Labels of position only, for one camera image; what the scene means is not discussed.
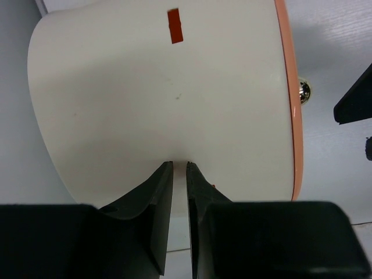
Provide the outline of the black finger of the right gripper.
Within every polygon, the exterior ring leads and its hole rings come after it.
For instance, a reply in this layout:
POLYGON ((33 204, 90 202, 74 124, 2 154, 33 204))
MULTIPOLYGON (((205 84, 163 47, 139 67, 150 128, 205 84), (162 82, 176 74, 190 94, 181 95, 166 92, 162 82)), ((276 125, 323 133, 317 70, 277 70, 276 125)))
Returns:
POLYGON ((347 124, 370 119, 371 78, 370 65, 334 107, 334 119, 338 124, 347 124))

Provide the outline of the orange drawer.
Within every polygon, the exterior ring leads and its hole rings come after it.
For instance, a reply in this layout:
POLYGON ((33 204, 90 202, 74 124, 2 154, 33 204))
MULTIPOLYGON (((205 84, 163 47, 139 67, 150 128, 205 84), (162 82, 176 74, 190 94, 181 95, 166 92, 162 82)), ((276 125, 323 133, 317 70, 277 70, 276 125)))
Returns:
POLYGON ((298 80, 292 29, 289 22, 287 8, 285 2, 280 0, 275 1, 275 6, 284 53, 289 104, 291 110, 292 142, 294 154, 294 187, 292 200, 295 201, 300 194, 303 179, 303 127, 301 98, 299 93, 300 84, 298 80))

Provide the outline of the brass drawer knob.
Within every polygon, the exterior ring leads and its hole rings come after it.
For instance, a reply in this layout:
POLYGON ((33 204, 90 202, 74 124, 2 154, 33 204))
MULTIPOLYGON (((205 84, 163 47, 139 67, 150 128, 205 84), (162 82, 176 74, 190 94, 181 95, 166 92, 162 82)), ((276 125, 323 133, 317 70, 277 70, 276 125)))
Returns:
POLYGON ((301 105, 304 105, 306 102, 309 101, 311 94, 312 94, 312 89, 310 86, 310 83, 302 77, 298 78, 299 81, 299 95, 301 99, 301 105))

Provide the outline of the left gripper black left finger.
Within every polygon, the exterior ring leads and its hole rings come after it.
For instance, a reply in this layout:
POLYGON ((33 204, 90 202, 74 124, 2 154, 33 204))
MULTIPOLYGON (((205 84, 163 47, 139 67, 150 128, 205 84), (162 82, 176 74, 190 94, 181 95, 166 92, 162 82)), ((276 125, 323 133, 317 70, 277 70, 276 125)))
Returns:
POLYGON ((164 162, 142 184, 102 207, 99 233, 103 276, 161 276, 165 271, 173 163, 164 162))

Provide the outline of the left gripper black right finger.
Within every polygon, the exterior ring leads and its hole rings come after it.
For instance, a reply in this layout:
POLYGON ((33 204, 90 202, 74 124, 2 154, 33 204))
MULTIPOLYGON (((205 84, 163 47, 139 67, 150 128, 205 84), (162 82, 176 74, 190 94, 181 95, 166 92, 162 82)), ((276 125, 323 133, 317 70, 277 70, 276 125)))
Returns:
POLYGON ((215 278, 209 208, 231 201, 207 181, 196 163, 187 163, 186 179, 192 277, 215 278))

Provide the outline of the cream cabinet with legs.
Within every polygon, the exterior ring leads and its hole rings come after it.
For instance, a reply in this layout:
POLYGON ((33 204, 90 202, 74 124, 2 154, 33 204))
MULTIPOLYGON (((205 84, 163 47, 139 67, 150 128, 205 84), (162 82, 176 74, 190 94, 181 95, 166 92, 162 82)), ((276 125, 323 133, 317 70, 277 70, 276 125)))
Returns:
POLYGON ((43 17, 27 73, 72 197, 102 205, 174 163, 236 201, 296 187, 283 1, 99 1, 43 17))

